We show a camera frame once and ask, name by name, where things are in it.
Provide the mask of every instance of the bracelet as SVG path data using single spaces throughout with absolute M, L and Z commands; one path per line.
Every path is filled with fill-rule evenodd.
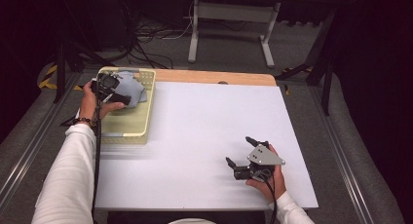
M 86 122 L 92 130 L 94 130 L 94 128 L 95 128 L 95 122 L 93 122 L 91 119 L 87 119 L 85 117 L 77 118 L 77 119 L 73 120 L 73 125 L 76 125 L 79 122 Z

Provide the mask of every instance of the white tabletop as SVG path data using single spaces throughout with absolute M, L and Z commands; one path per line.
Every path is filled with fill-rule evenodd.
M 101 156 L 96 208 L 268 209 L 225 161 L 249 165 L 246 136 L 272 143 L 291 196 L 318 207 L 280 88 L 157 82 L 147 144 Z

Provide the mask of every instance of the sleeve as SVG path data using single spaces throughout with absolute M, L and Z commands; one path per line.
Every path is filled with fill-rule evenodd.
M 32 223 L 94 223 L 94 132 L 78 124 L 66 139 L 43 184 Z
M 274 210 L 274 203 L 270 204 L 270 209 Z M 277 199 L 277 218 L 281 224 L 311 224 L 314 223 L 302 207 L 284 192 Z

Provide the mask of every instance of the plastic basket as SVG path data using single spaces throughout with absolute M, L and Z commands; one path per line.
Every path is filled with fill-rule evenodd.
M 143 85 L 147 92 L 147 101 L 139 102 L 132 109 L 121 109 L 110 112 L 101 122 L 102 144 L 146 144 L 151 117 L 152 102 L 155 93 L 156 72 L 153 69 L 109 67 L 105 71 L 130 71 L 134 78 Z

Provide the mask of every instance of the person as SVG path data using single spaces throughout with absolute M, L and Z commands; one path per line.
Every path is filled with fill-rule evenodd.
M 43 189 L 38 197 L 32 223 L 94 223 L 91 210 L 94 198 L 94 136 L 93 118 L 96 108 L 95 95 L 91 82 L 84 88 L 84 97 L 76 124 L 66 131 L 66 138 L 46 177 Z M 110 111 L 124 108 L 121 102 L 102 105 L 99 117 L 103 119 Z M 267 185 L 253 179 L 246 185 L 259 190 L 271 203 L 277 202 L 277 218 L 281 223 L 313 223 L 307 213 L 294 202 L 285 188 L 281 166 L 274 171 L 275 198 Z M 182 219 L 170 223 L 213 224 L 203 219 Z

